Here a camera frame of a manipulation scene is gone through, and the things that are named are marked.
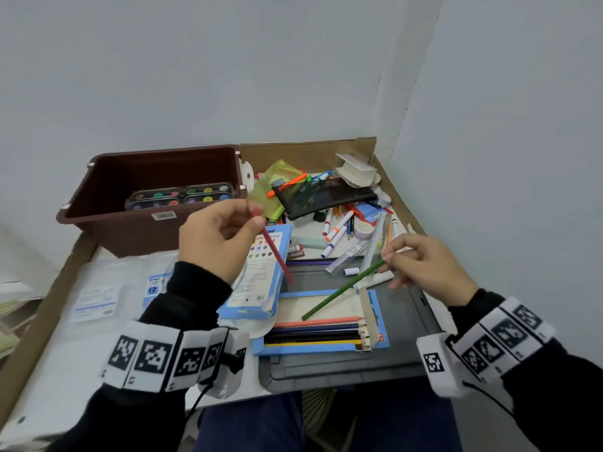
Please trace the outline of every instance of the person's left hand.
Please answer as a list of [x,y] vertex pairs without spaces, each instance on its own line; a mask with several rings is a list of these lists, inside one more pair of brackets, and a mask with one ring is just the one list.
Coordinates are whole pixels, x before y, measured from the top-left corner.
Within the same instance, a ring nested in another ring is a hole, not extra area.
[[228,199],[192,213],[180,227],[180,261],[194,263],[229,284],[235,282],[266,223],[263,217],[253,218],[250,210],[261,213],[263,206]]

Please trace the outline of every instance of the black sleeve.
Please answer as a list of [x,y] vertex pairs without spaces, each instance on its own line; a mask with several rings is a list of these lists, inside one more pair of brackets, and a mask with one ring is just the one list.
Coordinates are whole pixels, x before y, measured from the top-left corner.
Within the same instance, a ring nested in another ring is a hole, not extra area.
[[[481,288],[466,306],[448,308],[459,335],[502,301]],[[552,339],[502,380],[517,425],[541,451],[597,448],[603,404],[603,370],[597,365],[569,355]]]
[[[180,330],[215,328],[220,305],[231,288],[199,266],[179,261],[162,293],[140,317],[146,324]],[[103,384],[88,401],[79,422],[49,451],[175,451],[184,431],[186,390],[138,392]]]

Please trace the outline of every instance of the transparent ruler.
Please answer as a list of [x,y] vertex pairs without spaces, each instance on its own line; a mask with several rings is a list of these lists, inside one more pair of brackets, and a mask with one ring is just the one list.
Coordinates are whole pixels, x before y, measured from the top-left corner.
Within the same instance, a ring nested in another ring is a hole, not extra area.
[[351,248],[349,248],[345,254],[335,260],[333,263],[328,265],[325,268],[329,273],[333,273],[339,266],[345,263],[350,257],[359,256],[363,250],[367,247],[368,240],[366,241],[358,241],[358,243],[354,244]]
[[360,265],[360,272],[365,271],[369,266],[373,264],[373,257],[375,252],[378,249],[378,246],[381,243],[381,237],[383,235],[383,223],[385,222],[385,215],[387,213],[379,213],[379,220],[377,220],[377,225],[375,225],[375,230],[373,231],[373,235],[369,240],[367,253],[364,254],[364,258],[362,259],[362,265]]

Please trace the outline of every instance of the dark blue pants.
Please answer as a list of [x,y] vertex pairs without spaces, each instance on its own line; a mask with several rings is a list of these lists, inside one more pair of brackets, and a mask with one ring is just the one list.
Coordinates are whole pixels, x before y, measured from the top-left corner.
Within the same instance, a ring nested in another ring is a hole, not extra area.
[[[358,385],[360,410],[350,452],[461,452],[450,400],[426,377]],[[299,392],[207,408],[195,452],[300,452]]]

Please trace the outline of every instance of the gray tray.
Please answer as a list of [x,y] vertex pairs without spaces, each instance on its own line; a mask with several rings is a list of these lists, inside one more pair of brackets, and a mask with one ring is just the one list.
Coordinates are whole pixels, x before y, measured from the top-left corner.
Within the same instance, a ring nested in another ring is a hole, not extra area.
[[[346,267],[360,265],[360,259]],[[343,270],[327,273],[323,265],[289,265],[294,286],[283,280],[281,292],[305,292],[339,288]],[[371,352],[326,352],[260,357],[260,384],[274,393],[333,387],[425,374],[416,340],[440,333],[433,311],[420,288],[390,290],[386,282],[375,290],[385,322],[390,347]]]

